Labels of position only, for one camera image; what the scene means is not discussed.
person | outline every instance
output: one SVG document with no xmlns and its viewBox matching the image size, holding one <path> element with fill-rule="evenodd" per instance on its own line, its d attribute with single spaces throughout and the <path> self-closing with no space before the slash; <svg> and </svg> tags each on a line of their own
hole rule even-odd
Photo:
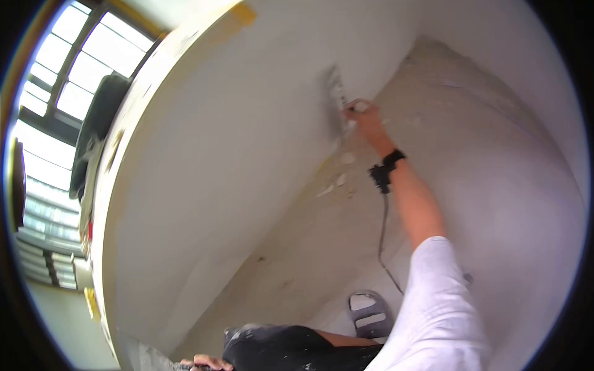
<svg viewBox="0 0 594 371">
<path fill-rule="evenodd" d="M 363 112 L 353 109 L 361 103 L 366 105 Z M 345 107 L 343 114 L 357 122 L 381 158 L 397 153 L 375 104 L 356 99 Z M 395 162 L 389 179 L 393 202 L 413 254 L 400 312 L 396 323 L 388 329 L 391 332 L 384 345 L 368 338 L 373 337 L 371 333 L 347 337 L 302 326 L 247 325 L 226 331 L 223 359 L 199 354 L 182 363 L 225 371 L 486 368 L 489 345 L 447 238 L 437 200 L 406 158 Z M 385 305 L 381 297 L 370 297 Z M 357 324 L 355 328 L 360 335 Z"/>
</svg>

black wristwatch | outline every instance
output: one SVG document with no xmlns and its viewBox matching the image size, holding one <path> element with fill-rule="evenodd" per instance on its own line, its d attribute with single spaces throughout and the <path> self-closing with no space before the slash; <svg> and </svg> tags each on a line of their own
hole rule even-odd
<svg viewBox="0 0 594 371">
<path fill-rule="evenodd" d="M 381 163 L 382 165 L 384 165 L 386 170 L 390 172 L 396 168 L 396 161 L 401 160 L 403 158 L 406 158 L 405 154 L 403 154 L 399 150 L 394 150 L 392 153 L 385 156 Z"/>
<path fill-rule="evenodd" d="M 399 150 L 394 150 L 385 156 L 381 161 L 382 166 L 373 165 L 367 170 L 369 176 L 375 181 L 375 186 L 380 189 L 384 195 L 390 193 L 388 184 L 390 184 L 390 172 L 396 168 L 396 161 L 406 158 L 405 154 Z"/>
</svg>

fingers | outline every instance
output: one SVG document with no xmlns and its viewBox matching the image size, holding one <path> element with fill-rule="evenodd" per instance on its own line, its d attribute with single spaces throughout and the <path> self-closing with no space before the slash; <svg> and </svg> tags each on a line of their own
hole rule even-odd
<svg viewBox="0 0 594 371">
<path fill-rule="evenodd" d="M 349 120 L 357 120 L 361 117 L 361 113 L 368 113 L 372 110 L 377 110 L 376 106 L 372 101 L 367 99 L 358 98 L 345 105 L 345 109 L 342 110 L 344 116 Z"/>
<path fill-rule="evenodd" d="M 207 356 L 206 354 L 196 354 L 194 356 L 194 364 L 202 364 L 206 366 L 210 366 L 213 370 L 224 370 L 224 371 L 231 371 L 233 370 L 233 366 L 223 361 L 222 359 L 212 358 Z"/>
</svg>

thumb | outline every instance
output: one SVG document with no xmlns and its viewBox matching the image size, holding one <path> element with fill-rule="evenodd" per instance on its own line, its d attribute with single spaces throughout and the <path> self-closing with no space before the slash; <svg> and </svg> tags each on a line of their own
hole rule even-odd
<svg viewBox="0 0 594 371">
<path fill-rule="evenodd" d="M 357 111 L 354 111 L 350 108 L 345 108 L 342 110 L 342 114 L 348 119 L 348 120 L 355 120 L 357 121 L 357 119 L 359 118 L 360 113 Z"/>
</svg>

gray slipper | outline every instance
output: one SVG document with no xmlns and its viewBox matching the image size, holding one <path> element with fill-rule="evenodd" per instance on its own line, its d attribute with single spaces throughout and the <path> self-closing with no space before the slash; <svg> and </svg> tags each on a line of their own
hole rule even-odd
<svg viewBox="0 0 594 371">
<path fill-rule="evenodd" d="M 352 306 L 351 299 L 355 299 L 359 303 L 355 303 L 356 305 Z M 394 317 L 390 312 L 388 304 L 375 291 L 362 290 L 349 295 L 346 299 L 346 311 L 351 320 L 353 320 L 355 331 L 359 338 L 373 339 L 386 337 L 390 335 L 390 331 L 394 327 Z M 361 321 L 363 324 L 357 326 L 357 321 L 362 319 L 368 319 L 368 321 Z"/>
</svg>

